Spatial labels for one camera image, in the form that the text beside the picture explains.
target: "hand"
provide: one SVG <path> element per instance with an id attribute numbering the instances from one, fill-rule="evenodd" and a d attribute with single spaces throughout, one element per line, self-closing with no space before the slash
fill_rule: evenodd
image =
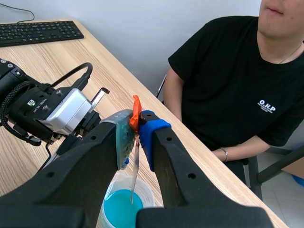
<path id="1" fill-rule="evenodd" d="M 213 153 L 222 162 L 224 162 L 226 160 L 226 154 L 225 154 L 225 152 L 222 149 L 217 149 L 217 150 L 213 151 Z"/>

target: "bracelet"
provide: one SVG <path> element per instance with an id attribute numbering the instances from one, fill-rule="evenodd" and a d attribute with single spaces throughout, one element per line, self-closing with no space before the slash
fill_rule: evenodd
<path id="1" fill-rule="evenodd" d="M 226 149 L 225 148 L 223 148 L 223 147 L 221 147 L 220 148 L 223 152 L 225 152 L 225 155 L 226 155 L 226 159 L 225 159 L 225 161 L 224 162 L 228 162 L 228 152 L 226 151 Z"/>

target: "floor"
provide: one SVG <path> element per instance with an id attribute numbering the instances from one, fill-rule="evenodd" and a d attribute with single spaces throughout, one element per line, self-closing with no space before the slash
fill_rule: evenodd
<path id="1" fill-rule="evenodd" d="M 281 159 L 282 155 L 263 153 L 257 157 L 259 170 Z M 263 202 L 290 228 L 304 227 L 304 187 L 289 173 L 282 172 L 262 184 Z"/>

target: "orange tab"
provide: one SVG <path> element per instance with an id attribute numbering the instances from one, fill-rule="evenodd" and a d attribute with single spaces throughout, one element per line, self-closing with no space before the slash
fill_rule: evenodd
<path id="1" fill-rule="evenodd" d="M 139 100 L 138 95 L 133 95 L 134 98 L 134 104 L 133 104 L 133 116 L 130 118 L 129 124 L 132 127 L 136 133 L 138 133 L 138 121 L 139 121 L 139 115 L 142 112 L 142 105 Z"/>

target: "desk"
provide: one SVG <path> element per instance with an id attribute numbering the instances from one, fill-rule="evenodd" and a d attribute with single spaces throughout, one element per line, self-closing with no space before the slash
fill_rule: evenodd
<path id="1" fill-rule="evenodd" d="M 122 110 L 132 109 L 137 94 L 143 110 L 153 110 L 156 115 L 172 124 L 193 160 L 213 184 L 232 200 L 263 207 L 275 227 L 287 227 L 250 189 L 243 184 L 216 156 L 204 146 L 159 100 L 148 91 L 109 51 L 105 49 L 79 22 L 75 21 L 84 39 L 36 45 L 0 48 L 0 56 L 17 64 L 28 75 L 44 83 L 52 83 L 74 67 L 90 62 L 93 73 L 83 93 L 92 99 L 100 87 L 110 94 L 103 97 L 96 108 L 101 118 Z M 61 86 L 71 85 L 81 73 L 70 77 Z M 30 179 L 47 158 L 43 146 L 32 147 L 0 129 L 0 195 L 9 192 Z M 50 148 L 54 152 L 59 142 Z M 154 192 L 157 206 L 162 205 L 159 185 L 141 151 L 139 178 L 146 181 Z"/>

